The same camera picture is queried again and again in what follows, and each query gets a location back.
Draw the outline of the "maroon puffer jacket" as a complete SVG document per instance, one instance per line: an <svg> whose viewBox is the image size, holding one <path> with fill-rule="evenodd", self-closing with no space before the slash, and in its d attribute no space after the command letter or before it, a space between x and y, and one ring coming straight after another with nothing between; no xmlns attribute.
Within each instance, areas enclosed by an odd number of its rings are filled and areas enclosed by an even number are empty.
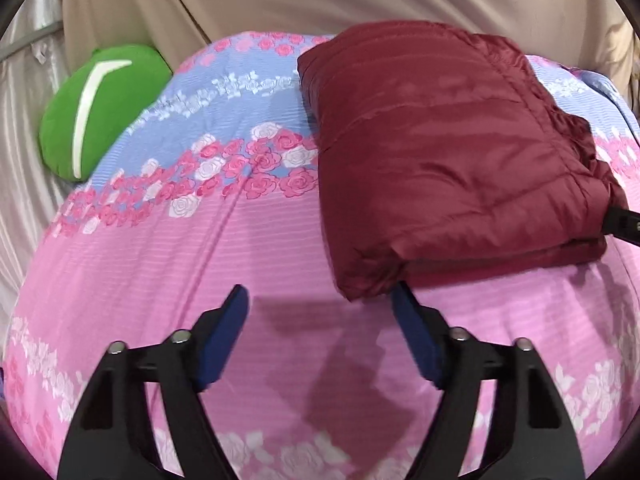
<svg viewBox="0 0 640 480"><path fill-rule="evenodd" d="M511 40L358 25L302 54L323 232L350 300L599 259L627 206Z"/></svg>

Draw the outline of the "pink floral bed sheet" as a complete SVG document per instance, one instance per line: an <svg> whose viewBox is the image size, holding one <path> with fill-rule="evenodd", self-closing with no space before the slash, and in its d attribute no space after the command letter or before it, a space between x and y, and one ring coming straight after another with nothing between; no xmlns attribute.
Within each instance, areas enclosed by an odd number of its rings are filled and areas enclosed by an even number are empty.
<svg viewBox="0 0 640 480"><path fill-rule="evenodd" d="M239 283L250 313L202 396L239 477L405 477L439 392L388 298L334 287L296 70L329 38L243 32L201 50L56 213L3 362L11 424L52 476L107 345L157 344ZM587 474L600 465L639 407L638 248L613 240L589 266L415 294L478 338L530 338Z"/></svg>

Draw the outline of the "beige curtain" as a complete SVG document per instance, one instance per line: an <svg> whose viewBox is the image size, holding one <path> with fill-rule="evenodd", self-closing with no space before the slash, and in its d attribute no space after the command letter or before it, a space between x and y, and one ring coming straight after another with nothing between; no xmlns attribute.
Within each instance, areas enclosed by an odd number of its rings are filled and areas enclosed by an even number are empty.
<svg viewBox="0 0 640 480"><path fill-rule="evenodd" d="M147 44L177 67L239 32L332 35L365 22L429 20L594 70L627 101L639 78L639 40L615 0L62 0L62 9L73 68L120 44Z"/></svg>

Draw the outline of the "white satin curtain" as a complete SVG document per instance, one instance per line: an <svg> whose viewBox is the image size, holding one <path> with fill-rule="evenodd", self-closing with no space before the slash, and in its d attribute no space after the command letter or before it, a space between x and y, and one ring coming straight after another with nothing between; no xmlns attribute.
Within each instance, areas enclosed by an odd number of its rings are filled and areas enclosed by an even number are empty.
<svg viewBox="0 0 640 480"><path fill-rule="evenodd" d="M70 185L43 165L44 108L68 76L61 0L25 0L1 35L1 338L32 256Z"/></svg>

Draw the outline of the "green round pillow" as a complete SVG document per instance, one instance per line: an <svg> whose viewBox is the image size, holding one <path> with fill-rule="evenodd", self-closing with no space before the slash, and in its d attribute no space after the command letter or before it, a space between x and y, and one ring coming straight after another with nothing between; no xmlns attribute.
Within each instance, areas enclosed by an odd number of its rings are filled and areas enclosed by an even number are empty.
<svg viewBox="0 0 640 480"><path fill-rule="evenodd" d="M170 67L148 46L125 44L94 51L44 110L38 142L46 167L68 182L88 180L171 77Z"/></svg>

